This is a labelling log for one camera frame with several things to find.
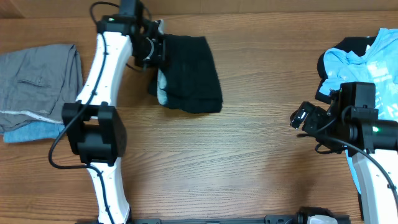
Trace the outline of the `black shorts with mesh lining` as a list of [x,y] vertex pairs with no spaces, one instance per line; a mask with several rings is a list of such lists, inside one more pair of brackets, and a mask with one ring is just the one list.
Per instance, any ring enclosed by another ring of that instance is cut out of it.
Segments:
[[206,38],[167,34],[165,53],[165,62],[150,81],[148,92],[169,109],[219,113],[223,95]]

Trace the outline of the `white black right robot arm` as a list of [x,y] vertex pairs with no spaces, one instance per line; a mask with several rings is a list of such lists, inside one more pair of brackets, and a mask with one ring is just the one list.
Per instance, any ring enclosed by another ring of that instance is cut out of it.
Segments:
[[304,101],[290,125],[318,153],[346,153],[365,223],[397,223],[397,122],[378,118],[375,96],[373,83],[343,83],[328,110]]

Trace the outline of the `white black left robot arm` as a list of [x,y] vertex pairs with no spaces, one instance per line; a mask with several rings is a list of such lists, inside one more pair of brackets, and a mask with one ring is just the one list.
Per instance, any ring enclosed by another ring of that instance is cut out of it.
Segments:
[[86,83],[75,102],[62,109],[76,169],[86,169],[98,203],[97,223],[132,223],[123,188],[121,158],[127,132],[116,109],[119,87],[131,57],[140,72],[165,61],[164,22],[153,21],[141,1],[121,1],[118,13],[95,20],[96,52]]

